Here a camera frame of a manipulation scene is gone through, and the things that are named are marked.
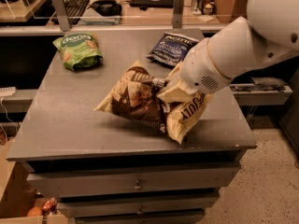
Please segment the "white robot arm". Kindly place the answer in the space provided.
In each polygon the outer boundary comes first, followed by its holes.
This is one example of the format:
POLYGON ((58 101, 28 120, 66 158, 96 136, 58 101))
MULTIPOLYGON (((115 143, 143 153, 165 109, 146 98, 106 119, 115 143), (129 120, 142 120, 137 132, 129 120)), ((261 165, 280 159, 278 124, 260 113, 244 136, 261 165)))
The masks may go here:
POLYGON ((248 0, 247 16, 194 46, 164 90, 213 93, 248 71, 296 57, 298 10, 299 0, 248 0))

